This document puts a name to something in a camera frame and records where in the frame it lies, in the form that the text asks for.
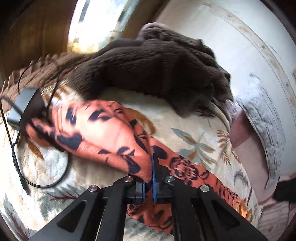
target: metal bolt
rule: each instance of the metal bolt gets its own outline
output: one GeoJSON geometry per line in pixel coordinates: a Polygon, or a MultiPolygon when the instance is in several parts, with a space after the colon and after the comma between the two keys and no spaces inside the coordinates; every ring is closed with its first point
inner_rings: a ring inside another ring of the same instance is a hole
{"type": "Polygon", "coordinates": [[[133,181],[133,177],[131,177],[131,176],[126,176],[126,177],[124,177],[124,181],[125,181],[126,183],[130,183],[130,182],[133,181]]]}
{"type": "Polygon", "coordinates": [[[89,191],[90,192],[95,192],[95,191],[97,191],[98,190],[98,186],[96,186],[96,185],[90,185],[89,186],[89,191]]]}
{"type": "Polygon", "coordinates": [[[200,186],[200,190],[201,190],[202,192],[208,192],[208,191],[210,190],[210,188],[209,188],[209,186],[207,186],[207,185],[202,185],[202,186],[200,186]]]}
{"type": "Polygon", "coordinates": [[[165,180],[170,183],[170,182],[174,181],[175,178],[173,176],[166,176],[165,180]]]}

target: orange cloth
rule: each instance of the orange cloth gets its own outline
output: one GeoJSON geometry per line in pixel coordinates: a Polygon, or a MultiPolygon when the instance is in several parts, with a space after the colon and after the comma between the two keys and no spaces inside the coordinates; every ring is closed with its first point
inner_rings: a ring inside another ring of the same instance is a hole
{"type": "MultiPolygon", "coordinates": [[[[208,185],[228,204],[241,203],[238,195],[203,167],[191,163],[146,133],[120,103],[94,100],[65,103],[52,110],[52,125],[33,119],[34,125],[67,151],[87,159],[107,163],[130,174],[151,180],[151,155],[158,154],[160,165],[187,185],[208,185]]],[[[28,135],[39,145],[49,146],[35,130],[28,135]]],[[[152,202],[151,190],[143,205],[128,205],[127,213],[144,224],[165,233],[173,228],[169,204],[152,202]]]]}

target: pink cushion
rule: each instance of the pink cushion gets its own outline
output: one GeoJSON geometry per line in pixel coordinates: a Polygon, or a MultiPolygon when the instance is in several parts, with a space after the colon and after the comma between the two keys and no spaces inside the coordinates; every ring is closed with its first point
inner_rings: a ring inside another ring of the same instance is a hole
{"type": "Polygon", "coordinates": [[[265,152],[257,133],[243,111],[240,111],[233,120],[230,142],[248,174],[258,202],[262,203],[269,199],[277,183],[265,188],[268,180],[265,152]]]}

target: black charger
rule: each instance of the black charger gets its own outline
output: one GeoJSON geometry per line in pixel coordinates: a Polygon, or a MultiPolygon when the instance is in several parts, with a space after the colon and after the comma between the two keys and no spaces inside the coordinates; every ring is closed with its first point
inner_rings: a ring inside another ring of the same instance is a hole
{"type": "MultiPolygon", "coordinates": [[[[52,100],[52,97],[55,93],[55,90],[57,88],[57,84],[58,84],[58,80],[56,82],[55,88],[53,90],[53,93],[51,95],[50,101],[47,105],[47,120],[48,120],[48,110],[49,110],[49,104],[52,100]]],[[[12,149],[12,159],[13,159],[13,164],[15,166],[15,169],[20,177],[20,181],[22,184],[23,189],[26,191],[26,193],[28,194],[28,187],[27,184],[33,186],[33,187],[37,187],[37,188],[51,188],[54,187],[55,185],[57,185],[65,176],[68,167],[69,167],[69,162],[70,162],[70,158],[71,155],[70,153],[68,153],[68,163],[66,166],[66,169],[64,171],[64,173],[62,174],[62,176],[53,184],[49,184],[49,185],[38,185],[38,184],[34,184],[32,182],[30,182],[29,180],[27,180],[21,173],[18,162],[17,162],[17,158],[14,152],[14,148],[16,143],[18,142],[20,133],[22,133],[23,135],[27,135],[26,133],[26,125],[29,124],[31,125],[34,130],[37,132],[37,134],[39,134],[42,138],[44,138],[47,142],[49,142],[51,145],[53,145],[56,149],[58,149],[59,151],[65,151],[64,148],[62,148],[61,146],[59,146],[55,140],[53,140],[47,133],[42,133],[41,130],[39,130],[38,128],[36,128],[36,126],[34,126],[33,122],[32,122],[32,118],[42,118],[42,112],[45,109],[45,105],[44,105],[44,101],[41,95],[41,92],[39,89],[36,88],[24,88],[19,96],[17,97],[15,103],[13,103],[13,101],[11,101],[8,97],[6,96],[1,96],[0,97],[0,110],[1,110],[1,115],[3,118],[3,122],[6,128],[6,132],[9,138],[9,142],[10,142],[10,146],[12,149]],[[9,131],[8,131],[8,127],[7,127],[7,123],[5,120],[5,116],[3,113],[3,108],[2,108],[2,100],[6,100],[11,106],[11,110],[7,116],[7,122],[9,123],[9,125],[15,130],[13,138],[11,140],[11,137],[9,135],[9,131]]]]}
{"type": "Polygon", "coordinates": [[[23,89],[15,100],[15,105],[20,109],[22,115],[11,108],[7,122],[13,129],[26,135],[25,126],[27,122],[25,119],[39,117],[45,108],[40,90],[35,88],[23,89]]]}

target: brown blanket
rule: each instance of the brown blanket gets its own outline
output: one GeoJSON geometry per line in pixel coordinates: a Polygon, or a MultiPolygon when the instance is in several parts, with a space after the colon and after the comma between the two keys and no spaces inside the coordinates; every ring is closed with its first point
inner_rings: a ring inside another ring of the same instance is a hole
{"type": "MultiPolygon", "coordinates": [[[[56,81],[57,77],[57,65],[59,66],[60,76],[59,79],[65,79],[71,73],[74,68],[76,68],[81,63],[90,59],[91,54],[78,54],[78,53],[62,53],[59,55],[50,55],[46,58],[40,58],[38,62],[33,64],[31,62],[31,67],[24,73],[20,82],[20,91],[23,88],[39,88],[50,86],[56,81]]],[[[4,81],[1,95],[6,95],[11,100],[15,100],[18,96],[17,83],[20,75],[23,73],[25,68],[13,71],[9,76],[8,80],[4,81]]],[[[5,101],[2,102],[3,111],[7,112],[10,109],[5,101]]]]}
{"type": "Polygon", "coordinates": [[[73,71],[71,86],[86,99],[97,99],[109,86],[158,96],[180,116],[207,107],[213,97],[233,100],[230,74],[200,39],[156,27],[144,29],[141,40],[112,43],[73,71]]]}

